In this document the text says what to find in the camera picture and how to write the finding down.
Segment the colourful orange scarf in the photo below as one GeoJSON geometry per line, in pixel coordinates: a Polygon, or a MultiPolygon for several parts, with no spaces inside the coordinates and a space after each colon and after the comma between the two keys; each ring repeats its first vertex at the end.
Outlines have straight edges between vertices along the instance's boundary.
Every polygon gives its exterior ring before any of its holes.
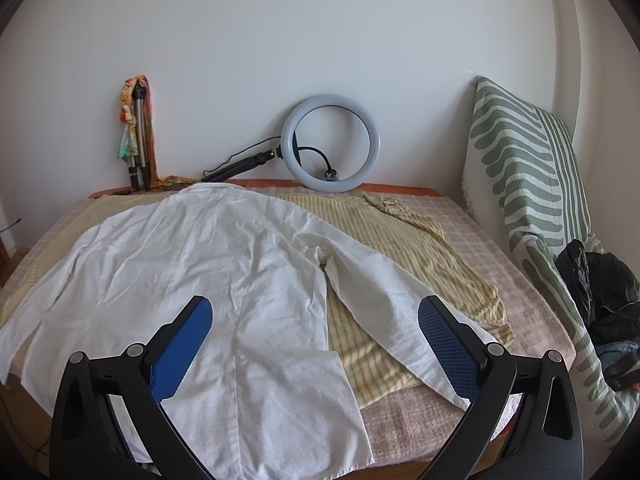
{"type": "Polygon", "coordinates": [[[119,97],[119,121],[122,124],[122,135],[120,136],[117,158],[125,162],[128,169],[130,188],[134,192],[146,192],[143,186],[138,188],[138,170],[134,162],[134,155],[138,154],[136,136],[134,135],[134,112],[132,111],[132,90],[137,81],[142,83],[146,89],[144,98],[144,117],[145,117],[145,147],[146,160],[148,161],[151,189],[161,191],[178,190],[185,188],[195,182],[194,179],[186,177],[169,176],[161,178],[158,174],[157,161],[155,155],[155,138],[153,130],[153,114],[152,114],[152,94],[149,79],[144,75],[137,75],[127,79],[122,86],[122,92],[119,97]]]}

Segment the yellow striped garment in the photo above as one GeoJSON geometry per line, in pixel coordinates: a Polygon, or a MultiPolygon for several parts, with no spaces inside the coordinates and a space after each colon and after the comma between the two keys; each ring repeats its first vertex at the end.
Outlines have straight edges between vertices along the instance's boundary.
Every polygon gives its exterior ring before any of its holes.
{"type": "Polygon", "coordinates": [[[398,198],[278,196],[333,228],[312,229],[310,244],[320,248],[328,278],[330,345],[359,406],[424,384],[466,408],[468,401],[454,392],[435,357],[420,356],[426,344],[416,310],[424,297],[435,295],[482,341],[510,344],[514,333],[498,289],[452,248],[435,219],[398,198]]]}

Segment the green white striped cushion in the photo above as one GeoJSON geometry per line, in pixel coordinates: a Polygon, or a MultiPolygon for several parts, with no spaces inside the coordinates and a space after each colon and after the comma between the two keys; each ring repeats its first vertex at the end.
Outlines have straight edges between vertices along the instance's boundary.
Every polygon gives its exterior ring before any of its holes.
{"type": "Polygon", "coordinates": [[[560,321],[576,358],[570,379],[586,441],[612,446],[639,408],[635,392],[606,382],[556,257],[572,240],[601,250],[572,138],[562,119],[478,77],[463,193],[476,222],[534,285],[560,321]]]}

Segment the white shirt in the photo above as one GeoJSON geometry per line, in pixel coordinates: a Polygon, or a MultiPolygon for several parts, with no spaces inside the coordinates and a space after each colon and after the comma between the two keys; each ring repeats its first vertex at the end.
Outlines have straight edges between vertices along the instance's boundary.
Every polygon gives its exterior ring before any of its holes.
{"type": "Polygon", "coordinates": [[[331,349],[329,285],[310,231],[332,226],[286,200],[198,184],[88,230],[1,330],[1,366],[53,408],[77,350],[114,356],[195,296],[213,325],[167,413],[219,479],[334,479],[370,466],[355,393],[331,349]]]}

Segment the black clothes pile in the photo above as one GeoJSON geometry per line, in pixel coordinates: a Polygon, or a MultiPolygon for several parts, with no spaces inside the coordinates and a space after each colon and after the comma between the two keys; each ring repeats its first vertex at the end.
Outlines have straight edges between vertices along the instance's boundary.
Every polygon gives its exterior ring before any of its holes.
{"type": "Polygon", "coordinates": [[[610,252],[588,252],[572,240],[555,266],[615,391],[639,390],[639,281],[610,252]]]}

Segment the silver folded tripod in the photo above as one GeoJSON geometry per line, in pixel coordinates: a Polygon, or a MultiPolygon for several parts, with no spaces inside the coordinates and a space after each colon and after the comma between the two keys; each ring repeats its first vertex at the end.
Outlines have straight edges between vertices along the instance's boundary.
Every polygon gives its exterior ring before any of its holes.
{"type": "Polygon", "coordinates": [[[146,192],[151,189],[150,172],[148,161],[146,160],[145,147],[145,117],[144,98],[146,89],[140,81],[137,81],[132,90],[132,111],[134,112],[134,135],[136,136],[138,154],[134,155],[134,162],[138,170],[138,188],[143,186],[146,192]]]}

